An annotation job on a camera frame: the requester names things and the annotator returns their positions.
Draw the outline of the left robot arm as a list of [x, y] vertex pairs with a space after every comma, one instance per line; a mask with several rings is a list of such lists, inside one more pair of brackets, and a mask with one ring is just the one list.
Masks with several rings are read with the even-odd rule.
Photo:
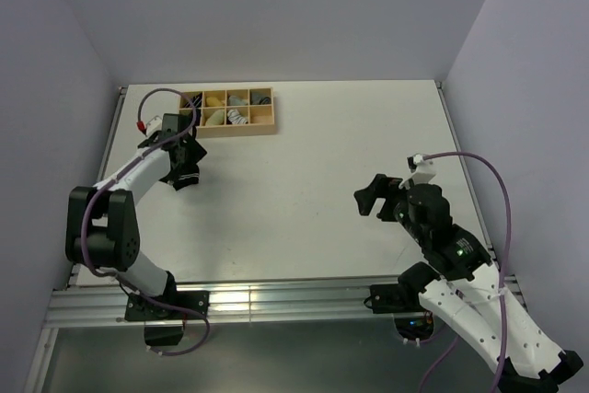
[[175, 278], [140, 250], [135, 206], [158, 182], [176, 191], [198, 184], [199, 162], [206, 155], [195, 134], [177, 138], [157, 130], [108, 178], [75, 187], [68, 200], [66, 258], [99, 278], [117, 279], [146, 299], [157, 318], [175, 315]]

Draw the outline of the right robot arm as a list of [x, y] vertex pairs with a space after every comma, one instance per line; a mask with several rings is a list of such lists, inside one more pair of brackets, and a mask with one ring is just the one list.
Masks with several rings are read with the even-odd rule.
[[500, 286], [488, 250], [453, 221], [439, 186], [377, 174], [353, 197], [362, 216], [383, 200], [378, 219], [402, 226], [423, 255], [396, 283], [371, 286], [374, 313], [433, 313], [499, 372], [501, 392], [556, 392], [581, 370], [581, 357], [549, 338]]

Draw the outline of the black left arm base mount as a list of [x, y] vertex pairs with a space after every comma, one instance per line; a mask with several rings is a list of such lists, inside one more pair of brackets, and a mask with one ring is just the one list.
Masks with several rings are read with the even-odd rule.
[[128, 322], [153, 322], [163, 320], [193, 320], [207, 316], [209, 307], [208, 291], [180, 291], [172, 301], [159, 300], [160, 304], [169, 304], [177, 309], [156, 306], [139, 295], [130, 294], [124, 313]]

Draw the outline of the wooden compartment box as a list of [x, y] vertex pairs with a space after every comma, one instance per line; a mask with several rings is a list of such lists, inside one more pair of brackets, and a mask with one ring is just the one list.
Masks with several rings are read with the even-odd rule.
[[199, 139], [276, 133], [271, 87], [184, 92], [179, 99], [179, 113], [191, 118], [191, 105], [198, 111]]

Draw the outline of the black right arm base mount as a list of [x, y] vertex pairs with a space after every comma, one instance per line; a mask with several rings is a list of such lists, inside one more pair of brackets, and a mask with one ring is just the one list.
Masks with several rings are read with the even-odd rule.
[[419, 303], [419, 294], [425, 286], [416, 283], [373, 284], [363, 304], [374, 314], [423, 314], [426, 309]]

